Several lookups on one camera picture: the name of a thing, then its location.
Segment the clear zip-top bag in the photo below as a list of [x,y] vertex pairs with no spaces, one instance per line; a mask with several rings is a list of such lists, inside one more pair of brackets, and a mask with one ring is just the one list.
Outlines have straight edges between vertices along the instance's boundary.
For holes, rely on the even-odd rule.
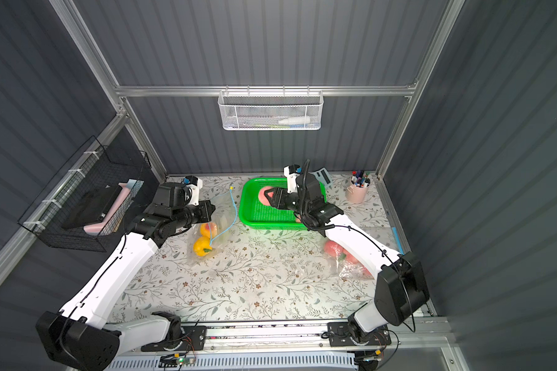
[[229,245],[231,230],[238,221],[233,186],[210,201],[216,206],[211,221],[196,225],[188,233],[187,259],[191,264],[200,264],[219,255]]
[[399,250],[387,247],[358,227],[336,226],[326,231],[326,237],[340,244],[373,278],[378,277],[383,266],[399,259]]

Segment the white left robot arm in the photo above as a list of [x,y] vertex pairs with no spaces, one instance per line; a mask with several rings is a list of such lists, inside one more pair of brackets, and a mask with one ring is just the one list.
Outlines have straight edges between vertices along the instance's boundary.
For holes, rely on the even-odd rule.
[[187,176],[165,182],[153,201],[132,221],[124,236],[87,284],[58,312],[44,312],[36,330],[46,355],[78,370],[103,370],[120,354],[155,344],[172,348],[184,341],[178,316],[165,312],[130,322],[108,323],[130,281],[171,237],[212,220],[215,206],[200,198],[203,181]]

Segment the yellow peach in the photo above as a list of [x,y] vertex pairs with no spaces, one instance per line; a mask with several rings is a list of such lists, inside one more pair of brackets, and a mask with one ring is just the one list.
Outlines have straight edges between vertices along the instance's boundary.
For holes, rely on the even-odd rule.
[[212,240],[219,234],[218,226],[214,222],[201,224],[200,233],[201,236]]
[[199,237],[193,244],[193,252],[198,257],[205,257],[213,251],[208,237]]

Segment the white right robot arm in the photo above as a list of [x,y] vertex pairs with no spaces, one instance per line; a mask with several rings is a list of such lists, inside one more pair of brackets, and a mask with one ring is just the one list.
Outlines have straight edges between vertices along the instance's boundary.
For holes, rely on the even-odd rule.
[[270,207],[292,211],[307,230],[339,244],[374,278],[374,298],[348,317],[348,334],[356,343],[379,327],[404,324],[430,299],[419,258],[411,252],[399,254],[363,231],[325,200],[319,182],[309,173],[289,176],[286,188],[264,190],[262,198]]

